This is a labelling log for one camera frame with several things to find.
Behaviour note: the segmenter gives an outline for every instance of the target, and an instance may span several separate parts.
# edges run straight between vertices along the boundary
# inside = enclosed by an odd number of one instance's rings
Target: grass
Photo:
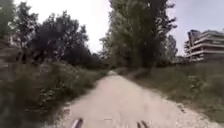
[[[132,78],[142,86],[161,91],[171,100],[193,107],[212,121],[224,123],[223,64],[210,62],[144,70]]]
[[[0,68],[0,127],[29,128],[50,117],[67,101],[94,88],[105,71],[63,63],[10,64]]]

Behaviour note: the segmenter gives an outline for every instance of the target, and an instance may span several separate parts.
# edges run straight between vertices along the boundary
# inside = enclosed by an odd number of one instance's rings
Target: vegetation
[[[66,101],[85,94],[104,72],[63,63],[12,64],[1,68],[0,127],[29,128],[45,122]]]
[[[14,18],[14,5],[13,0],[0,0],[0,40],[10,35],[10,24]]]
[[[86,44],[85,26],[66,11],[40,24],[27,3],[12,3],[0,0],[0,127],[35,128],[105,71]]]
[[[166,11],[168,0],[110,0],[110,28],[102,54],[112,67],[152,67],[161,60],[168,32],[175,19]]]
[[[211,120],[224,123],[223,63],[157,68],[151,73],[142,70],[134,73],[134,79],[140,85],[158,89],[169,99],[199,110]]]

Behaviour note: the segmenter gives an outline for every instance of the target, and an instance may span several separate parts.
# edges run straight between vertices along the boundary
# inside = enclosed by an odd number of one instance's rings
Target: green tree
[[[14,19],[13,0],[0,0],[0,39],[10,35],[10,24]]]
[[[67,12],[52,14],[39,26],[29,47],[44,58],[63,60],[72,65],[89,66],[91,52],[86,42],[86,27],[71,19]]]
[[[27,47],[27,44],[35,36],[38,27],[38,15],[30,13],[30,9],[31,7],[28,6],[26,2],[21,2],[19,6],[16,7],[14,42],[20,48]]]
[[[164,60],[168,62],[173,62],[176,54],[177,54],[177,48],[176,48],[176,40],[172,35],[169,35],[167,39],[164,41],[163,44],[164,47]]]
[[[151,67],[160,58],[162,42],[175,28],[166,14],[168,0],[110,0],[110,29],[103,41],[116,65]]]

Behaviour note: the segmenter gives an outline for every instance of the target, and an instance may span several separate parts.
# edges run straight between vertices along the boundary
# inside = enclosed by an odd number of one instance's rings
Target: shrub
[[[198,107],[210,119],[224,123],[223,62],[157,68],[150,72],[135,80],[164,92],[172,100]]]
[[[93,88],[105,74],[61,63],[14,64],[0,71],[0,127],[12,128],[45,121],[66,101]]]

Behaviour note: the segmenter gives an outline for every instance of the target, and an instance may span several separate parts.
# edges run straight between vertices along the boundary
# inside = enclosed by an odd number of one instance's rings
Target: sky
[[[39,14],[42,22],[51,13],[60,14],[67,10],[72,18],[78,19],[81,25],[86,25],[89,35],[89,48],[99,52],[102,48],[100,38],[105,36],[109,28],[109,0],[15,0],[18,4],[27,1],[32,6],[31,12]],[[176,4],[169,10],[170,17],[176,17],[175,30],[171,34],[177,40],[178,54],[184,55],[183,45],[187,40],[187,32],[191,29],[204,31],[207,29],[224,29],[223,0],[171,0]]]

